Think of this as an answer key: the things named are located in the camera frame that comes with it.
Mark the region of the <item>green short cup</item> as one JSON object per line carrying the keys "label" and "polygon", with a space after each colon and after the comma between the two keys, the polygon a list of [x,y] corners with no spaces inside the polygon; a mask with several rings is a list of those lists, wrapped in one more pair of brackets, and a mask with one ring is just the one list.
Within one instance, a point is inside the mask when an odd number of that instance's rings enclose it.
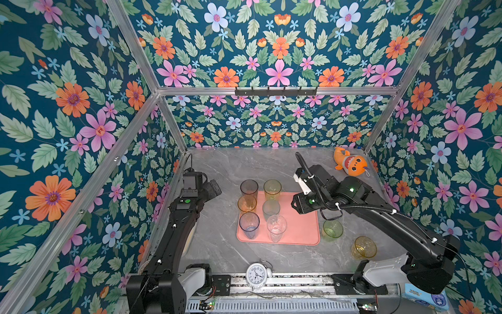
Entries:
{"label": "green short cup", "polygon": [[321,233],[324,241],[333,242],[344,234],[344,229],[338,220],[324,221]]}

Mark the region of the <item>green tall transparent cup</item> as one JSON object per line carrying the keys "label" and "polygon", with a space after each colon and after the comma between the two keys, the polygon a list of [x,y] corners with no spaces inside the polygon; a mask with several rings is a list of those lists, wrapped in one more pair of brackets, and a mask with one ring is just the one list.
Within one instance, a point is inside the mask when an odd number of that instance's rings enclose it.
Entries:
{"label": "green tall transparent cup", "polygon": [[282,184],[276,179],[267,180],[264,183],[264,193],[266,200],[276,200],[280,199],[282,192]]}

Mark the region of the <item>yellow transparent cup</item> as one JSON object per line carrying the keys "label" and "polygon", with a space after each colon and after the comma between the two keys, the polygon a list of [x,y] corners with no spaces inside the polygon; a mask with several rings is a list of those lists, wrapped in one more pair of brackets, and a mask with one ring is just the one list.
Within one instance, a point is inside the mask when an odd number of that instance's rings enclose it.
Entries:
{"label": "yellow transparent cup", "polygon": [[239,198],[237,206],[241,213],[255,212],[257,200],[254,196],[243,195]]}

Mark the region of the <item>grey transparent cup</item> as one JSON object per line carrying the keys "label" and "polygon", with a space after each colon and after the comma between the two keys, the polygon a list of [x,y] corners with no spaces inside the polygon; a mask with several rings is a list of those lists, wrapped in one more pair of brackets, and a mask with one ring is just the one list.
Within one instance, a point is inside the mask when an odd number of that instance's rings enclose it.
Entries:
{"label": "grey transparent cup", "polygon": [[240,185],[240,190],[243,196],[252,196],[258,198],[259,184],[252,179],[244,180]]}

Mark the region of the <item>teal frosted cup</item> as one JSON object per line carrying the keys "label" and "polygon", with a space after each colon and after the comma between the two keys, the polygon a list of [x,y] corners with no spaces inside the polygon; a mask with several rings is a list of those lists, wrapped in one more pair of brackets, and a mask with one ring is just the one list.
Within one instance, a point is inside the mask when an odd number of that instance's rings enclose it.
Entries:
{"label": "teal frosted cup", "polygon": [[268,220],[269,217],[278,215],[280,213],[281,205],[277,200],[266,200],[263,204],[262,211],[265,220]]}

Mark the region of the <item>clear transparent cup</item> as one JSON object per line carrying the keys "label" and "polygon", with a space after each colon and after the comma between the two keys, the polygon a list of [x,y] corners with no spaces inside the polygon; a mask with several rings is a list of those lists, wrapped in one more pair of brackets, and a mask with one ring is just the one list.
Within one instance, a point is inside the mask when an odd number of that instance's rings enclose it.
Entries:
{"label": "clear transparent cup", "polygon": [[287,221],[281,215],[272,215],[267,220],[267,230],[273,243],[278,243],[282,239],[286,229]]}

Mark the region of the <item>blue transparent cup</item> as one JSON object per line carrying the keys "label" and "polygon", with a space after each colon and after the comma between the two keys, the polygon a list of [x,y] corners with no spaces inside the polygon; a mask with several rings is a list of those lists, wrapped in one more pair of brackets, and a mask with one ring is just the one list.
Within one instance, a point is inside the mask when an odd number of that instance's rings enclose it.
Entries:
{"label": "blue transparent cup", "polygon": [[258,234],[260,217],[256,213],[244,213],[239,219],[240,230],[248,239],[254,239]]}

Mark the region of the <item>yellow short cup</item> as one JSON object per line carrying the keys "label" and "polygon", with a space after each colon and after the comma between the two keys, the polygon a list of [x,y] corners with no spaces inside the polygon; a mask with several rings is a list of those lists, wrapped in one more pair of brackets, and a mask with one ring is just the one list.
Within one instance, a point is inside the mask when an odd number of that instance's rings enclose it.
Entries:
{"label": "yellow short cup", "polygon": [[351,247],[351,255],[357,260],[372,259],[377,252],[378,248],[375,242],[367,236],[356,238]]}

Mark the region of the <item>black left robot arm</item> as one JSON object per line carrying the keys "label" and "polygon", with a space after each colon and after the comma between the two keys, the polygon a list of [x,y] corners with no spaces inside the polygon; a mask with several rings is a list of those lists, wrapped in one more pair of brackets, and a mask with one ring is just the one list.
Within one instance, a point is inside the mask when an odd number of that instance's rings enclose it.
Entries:
{"label": "black left robot arm", "polygon": [[192,167],[183,173],[181,193],[170,206],[166,231],[143,272],[126,286],[130,313],[184,313],[189,298],[206,284],[209,268],[179,273],[182,252],[204,205],[221,195],[215,180]]}

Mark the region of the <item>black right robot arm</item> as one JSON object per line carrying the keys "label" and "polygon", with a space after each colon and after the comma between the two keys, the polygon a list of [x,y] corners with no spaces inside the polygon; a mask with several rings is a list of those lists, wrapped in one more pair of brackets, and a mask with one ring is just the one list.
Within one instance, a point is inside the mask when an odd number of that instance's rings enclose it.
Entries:
{"label": "black right robot arm", "polygon": [[302,191],[294,195],[293,209],[301,215],[326,210],[355,215],[406,250],[404,255],[388,260],[364,258],[350,277],[349,285],[355,291],[373,293],[381,286],[406,283],[430,294],[444,291],[455,272],[454,259],[460,256],[459,239],[418,225],[357,177],[338,181],[322,166],[308,166],[300,153],[295,157],[300,166],[294,180]]}

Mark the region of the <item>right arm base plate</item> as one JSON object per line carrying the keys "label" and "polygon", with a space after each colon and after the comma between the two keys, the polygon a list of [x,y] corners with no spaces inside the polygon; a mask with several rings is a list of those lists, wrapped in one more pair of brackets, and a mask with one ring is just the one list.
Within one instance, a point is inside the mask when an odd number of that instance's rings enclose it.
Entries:
{"label": "right arm base plate", "polygon": [[372,286],[360,274],[337,273],[330,277],[337,295],[388,295],[388,289],[385,285]]}

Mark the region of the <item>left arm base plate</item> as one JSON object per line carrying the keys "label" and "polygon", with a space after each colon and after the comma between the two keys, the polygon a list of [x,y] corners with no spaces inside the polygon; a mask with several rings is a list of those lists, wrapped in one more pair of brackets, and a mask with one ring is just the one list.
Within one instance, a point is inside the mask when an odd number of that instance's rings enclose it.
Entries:
{"label": "left arm base plate", "polygon": [[196,291],[196,296],[229,296],[231,288],[230,275],[211,275],[206,278],[205,284]]}

